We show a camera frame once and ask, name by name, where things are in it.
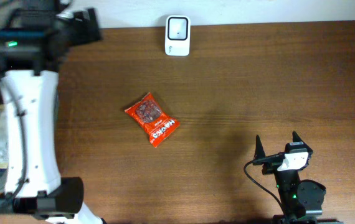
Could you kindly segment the red Hacks candy bag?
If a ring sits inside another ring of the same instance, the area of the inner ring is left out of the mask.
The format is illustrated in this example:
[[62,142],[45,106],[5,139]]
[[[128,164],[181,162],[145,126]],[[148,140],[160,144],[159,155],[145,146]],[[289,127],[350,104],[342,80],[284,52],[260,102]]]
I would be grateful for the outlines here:
[[153,95],[147,93],[139,102],[125,110],[148,134],[149,142],[158,147],[180,125],[180,122],[167,115]]

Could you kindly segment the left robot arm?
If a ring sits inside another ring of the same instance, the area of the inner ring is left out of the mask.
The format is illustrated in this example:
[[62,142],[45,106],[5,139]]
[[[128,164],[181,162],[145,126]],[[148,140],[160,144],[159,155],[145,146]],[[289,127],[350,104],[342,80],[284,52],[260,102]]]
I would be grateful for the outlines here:
[[49,223],[97,223],[79,177],[62,177],[55,155],[59,69],[69,48],[101,39],[89,7],[63,16],[68,4],[24,1],[0,29],[0,92],[6,110],[8,168],[0,214]]

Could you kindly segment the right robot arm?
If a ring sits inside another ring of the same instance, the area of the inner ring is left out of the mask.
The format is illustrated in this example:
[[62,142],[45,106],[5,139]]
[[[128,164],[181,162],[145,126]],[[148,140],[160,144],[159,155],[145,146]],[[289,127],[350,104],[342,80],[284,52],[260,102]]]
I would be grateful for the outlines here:
[[262,166],[263,175],[273,175],[278,197],[275,199],[283,212],[274,215],[272,223],[339,223],[338,220],[319,220],[326,187],[313,180],[301,180],[299,172],[308,167],[313,150],[292,132],[292,142],[285,150],[274,155],[266,155],[259,136],[256,137],[255,154],[249,163]]

